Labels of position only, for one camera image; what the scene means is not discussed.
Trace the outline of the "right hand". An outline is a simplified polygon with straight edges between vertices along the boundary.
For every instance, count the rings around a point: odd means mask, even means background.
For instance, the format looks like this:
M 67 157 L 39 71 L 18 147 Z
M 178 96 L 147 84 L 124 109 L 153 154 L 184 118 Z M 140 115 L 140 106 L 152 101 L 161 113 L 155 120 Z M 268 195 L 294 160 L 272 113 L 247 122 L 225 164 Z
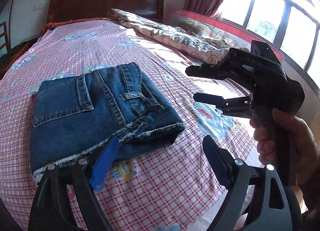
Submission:
M 310 213 L 319 212 L 319 149 L 312 131 L 306 122 L 295 115 L 272 110 L 274 121 L 289 131 L 297 146 L 296 180 L 305 205 Z M 268 129 L 262 126 L 256 117 L 251 117 L 250 125 L 255 129 L 254 139 L 258 142 L 259 161 L 270 164 L 275 158 L 280 159 L 274 141 L 268 136 Z

